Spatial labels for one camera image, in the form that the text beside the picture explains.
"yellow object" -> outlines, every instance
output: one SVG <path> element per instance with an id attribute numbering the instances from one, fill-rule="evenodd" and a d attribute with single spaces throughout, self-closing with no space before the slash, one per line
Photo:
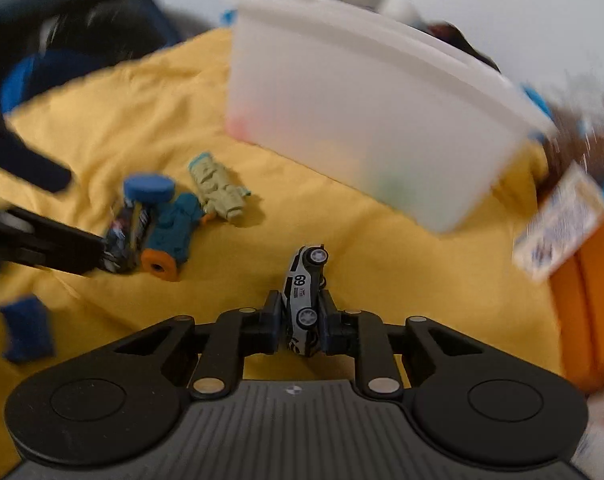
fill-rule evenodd
<path id="1" fill-rule="evenodd" d="M 178 281 L 178 264 L 175 259 L 164 251 L 144 249 L 140 257 L 142 269 L 167 282 Z"/>
<path id="2" fill-rule="evenodd" d="M 311 242 L 331 254 L 325 275 L 339 308 L 399 324 L 413 314 L 432 317 L 559 371 L 549 288 L 510 262 L 513 239 L 536 209 L 539 152 L 523 153 L 457 232 L 436 237 L 354 189 L 229 138 L 230 47 L 230 32 L 215 30 L 71 82 L 12 115 L 25 142 L 69 165 L 76 181 L 57 198 L 0 171 L 0 197 L 95 234 L 105 232 L 127 175 L 153 171 L 192 189 L 187 165 L 201 152 L 213 153 L 254 196 L 238 226 L 195 231 L 176 283 L 146 272 L 83 277 L 5 267 L 0 304 L 36 294 L 50 309 L 57 356 L 21 366 L 3 360 L 0 318 L 0 475 L 18 460 L 2 406 L 28 374 L 176 314 L 204 323 L 231 308 L 261 306 L 269 289 L 281 287 L 290 255 Z M 282 351 L 253 356 L 244 370 L 250 378 L 344 378 L 352 360 Z"/>

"dark blue foam block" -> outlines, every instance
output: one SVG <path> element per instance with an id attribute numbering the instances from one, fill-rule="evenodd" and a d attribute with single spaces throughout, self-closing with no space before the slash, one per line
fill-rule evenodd
<path id="1" fill-rule="evenodd" d="M 143 204 L 170 202 L 175 193 L 175 183 L 157 173 L 136 173 L 124 181 L 124 196 Z"/>
<path id="2" fill-rule="evenodd" d="M 2 306 L 0 313 L 8 329 L 8 346 L 3 354 L 7 361 L 24 363 L 54 354 L 47 307 L 36 296 Z"/>

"beige toy figurine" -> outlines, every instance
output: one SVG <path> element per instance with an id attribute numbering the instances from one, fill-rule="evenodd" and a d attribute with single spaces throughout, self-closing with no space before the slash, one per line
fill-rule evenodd
<path id="1" fill-rule="evenodd" d="M 197 186 L 197 196 L 207 215 L 216 214 L 229 222 L 242 218 L 244 198 L 251 192 L 231 183 L 226 168 L 210 153 L 200 153 L 189 162 L 189 173 Z"/>

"toy car wheel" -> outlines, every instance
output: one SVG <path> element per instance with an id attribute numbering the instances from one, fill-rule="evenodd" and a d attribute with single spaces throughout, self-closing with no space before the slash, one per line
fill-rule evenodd
<path id="1" fill-rule="evenodd" d="M 297 324 L 305 330 L 317 322 L 317 312 L 312 308 L 303 308 L 297 313 Z"/>
<path id="2" fill-rule="evenodd" d="M 324 249 L 320 247 L 311 249 L 306 254 L 309 263 L 311 263 L 312 265 L 323 265 L 329 259 L 329 253 L 327 253 Z"/>

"teal toy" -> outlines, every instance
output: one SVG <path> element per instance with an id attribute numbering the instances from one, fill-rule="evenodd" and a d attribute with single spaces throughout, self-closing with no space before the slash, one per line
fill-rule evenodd
<path id="1" fill-rule="evenodd" d="M 142 251 L 142 268 L 167 282 L 178 281 L 179 266 L 189 259 L 191 234 L 203 219 L 205 213 L 193 193 L 158 205 L 157 221 Z"/>

